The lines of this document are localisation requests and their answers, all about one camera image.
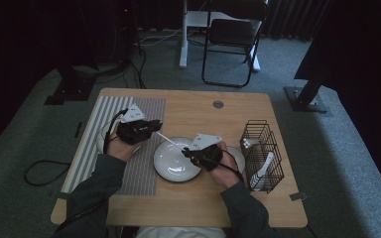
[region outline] tripod base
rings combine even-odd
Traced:
[[[88,100],[96,78],[78,74],[75,79],[75,87],[72,87],[72,82],[62,79],[54,95],[46,99],[45,105],[64,105],[65,101]]]
[[[294,111],[318,112],[321,115],[330,116],[329,109],[323,105],[318,95],[316,95],[311,103],[304,105],[300,104],[298,100],[300,92],[303,90],[302,87],[284,87],[284,90],[286,91],[287,97],[289,98],[290,104],[292,105]]]

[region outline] sleeve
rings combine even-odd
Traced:
[[[243,182],[238,182],[221,193],[230,217],[233,237],[281,237],[268,224],[267,208],[250,195]]]
[[[122,187],[126,162],[108,155],[98,155],[91,177],[80,183],[66,201],[66,217],[103,201],[97,209],[75,220],[53,237],[97,238],[106,235],[108,198]]]

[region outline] black wire basket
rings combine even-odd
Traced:
[[[256,141],[247,146],[248,141]],[[269,193],[284,178],[281,167],[281,155],[278,150],[274,133],[270,130],[266,120],[249,120],[240,139],[242,154],[246,160],[246,184],[249,190],[261,190]],[[268,154],[274,153],[275,158],[267,167],[265,174],[252,180],[264,166]]]

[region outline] gray ribbed mat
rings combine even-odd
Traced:
[[[133,103],[146,115],[146,120],[160,119],[164,121],[165,104],[164,98],[138,98],[138,97],[113,97],[100,96],[89,125],[84,132],[82,143],[71,165],[71,171],[66,177],[62,192],[72,192],[76,186],[91,176],[94,170],[98,151],[95,138],[100,134],[101,128],[112,120],[112,117]],[[128,162],[123,178],[122,188],[117,194],[125,195],[154,195],[157,185],[157,173],[153,166],[153,154],[157,146],[162,142],[159,136],[152,136]]]

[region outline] hand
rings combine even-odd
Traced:
[[[231,167],[234,170],[237,170],[237,165],[234,159],[228,153],[224,152],[227,151],[227,145],[225,142],[219,142],[217,145],[223,151],[222,159],[220,162],[226,166]],[[224,188],[229,188],[239,182],[239,177],[234,172],[221,166],[218,166],[209,173],[216,180],[216,182],[218,182]]]
[[[129,145],[127,143],[122,142],[118,136],[116,135],[117,126],[114,132],[110,135],[110,141],[107,146],[107,155],[115,157],[124,162],[128,162],[132,158],[132,154],[134,151],[142,146],[145,141],[139,142],[135,145]]]

